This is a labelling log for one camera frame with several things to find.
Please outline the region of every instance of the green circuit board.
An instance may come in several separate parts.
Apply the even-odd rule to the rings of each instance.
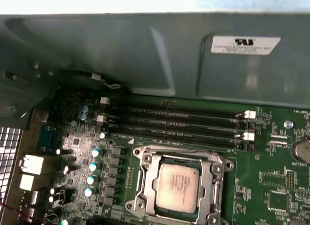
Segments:
[[[100,97],[108,97],[109,105],[100,107]],[[81,108],[89,108],[87,119],[81,121]],[[101,131],[96,126],[96,118],[101,114],[110,114],[108,107],[115,109],[116,114],[123,114],[125,110],[118,111],[118,107],[125,105],[137,106],[133,115],[135,120],[127,120],[127,127],[105,127]],[[149,113],[150,110],[159,109],[159,113]],[[180,123],[198,123],[198,132],[204,131],[200,124],[199,111],[243,112],[255,111],[252,120],[244,121],[243,128],[223,128],[221,133],[239,132],[244,129],[255,134],[255,140],[237,143],[233,139],[208,139],[203,135],[195,138],[187,133],[180,123],[174,124],[173,130],[156,132],[147,126],[139,125],[143,120],[143,113],[148,116],[160,115],[168,108],[180,116]],[[179,108],[188,109],[180,113]],[[76,190],[73,202],[63,206],[62,218],[75,218],[76,224],[86,224],[94,215],[111,218],[111,221],[123,221],[125,224],[168,224],[167,220],[153,218],[151,221],[140,220],[125,208],[127,201],[134,199],[137,193],[139,175],[139,159],[133,155],[133,150],[142,146],[159,145],[169,147],[182,147],[189,150],[205,150],[216,152],[220,156],[233,161],[235,167],[226,172],[223,177],[224,187],[222,193],[221,217],[231,225],[306,225],[310,223],[310,168],[308,164],[292,155],[292,145],[296,141],[310,136],[310,111],[290,108],[267,107],[256,105],[240,105],[209,101],[191,101],[184,99],[160,98],[141,95],[118,95],[104,93],[89,93],[60,91],[56,95],[55,107],[50,113],[48,124],[42,129],[38,151],[54,153],[62,146],[63,149],[73,150],[75,164],[78,170],[65,176],[62,171],[55,175],[55,185],[65,185]],[[286,129],[285,121],[294,123],[293,128]],[[220,118],[225,124],[234,123],[235,119]],[[162,129],[158,122],[154,129]],[[98,138],[104,131],[105,138]],[[114,148],[120,148],[122,154],[119,158],[117,186],[114,187],[113,203],[105,204],[105,190],[108,188],[109,161]],[[103,155],[92,157],[93,149],[101,149]],[[91,174],[89,164],[98,162],[100,168],[93,172],[99,177],[94,185],[96,193],[91,197],[84,195],[88,187],[87,177]],[[186,224],[171,220],[169,224]]]

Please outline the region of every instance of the motherboard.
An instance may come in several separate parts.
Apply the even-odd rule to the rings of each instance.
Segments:
[[[59,89],[46,224],[306,225],[310,111]]]

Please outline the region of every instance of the white sticker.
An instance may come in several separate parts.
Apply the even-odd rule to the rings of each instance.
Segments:
[[[214,36],[212,53],[269,55],[280,37]]]

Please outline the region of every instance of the cpu socket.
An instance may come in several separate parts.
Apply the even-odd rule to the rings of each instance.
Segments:
[[[224,172],[234,163],[217,153],[149,145],[139,158],[136,196],[128,212],[151,223],[229,225],[221,218]]]

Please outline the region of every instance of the metal mesh grille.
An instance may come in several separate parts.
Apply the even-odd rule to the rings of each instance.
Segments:
[[[6,199],[12,176],[16,149],[21,136],[20,129],[0,127],[0,193],[1,202]]]

